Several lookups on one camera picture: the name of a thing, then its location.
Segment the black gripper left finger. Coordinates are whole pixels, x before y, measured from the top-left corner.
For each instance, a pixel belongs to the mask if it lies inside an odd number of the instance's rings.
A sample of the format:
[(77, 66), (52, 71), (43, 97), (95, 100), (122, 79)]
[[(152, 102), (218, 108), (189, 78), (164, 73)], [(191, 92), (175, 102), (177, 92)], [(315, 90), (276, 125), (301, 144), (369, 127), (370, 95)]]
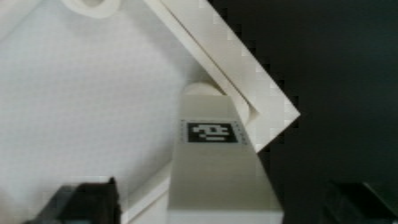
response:
[(36, 218), (24, 224), (122, 224), (116, 178), (104, 183), (65, 185)]

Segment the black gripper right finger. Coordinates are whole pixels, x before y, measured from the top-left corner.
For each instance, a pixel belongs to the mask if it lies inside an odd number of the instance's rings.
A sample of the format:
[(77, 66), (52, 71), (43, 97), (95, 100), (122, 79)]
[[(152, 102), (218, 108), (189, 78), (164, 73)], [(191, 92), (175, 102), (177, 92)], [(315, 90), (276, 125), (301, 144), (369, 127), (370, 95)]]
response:
[(363, 183), (329, 183), (322, 224), (398, 224), (398, 214)]

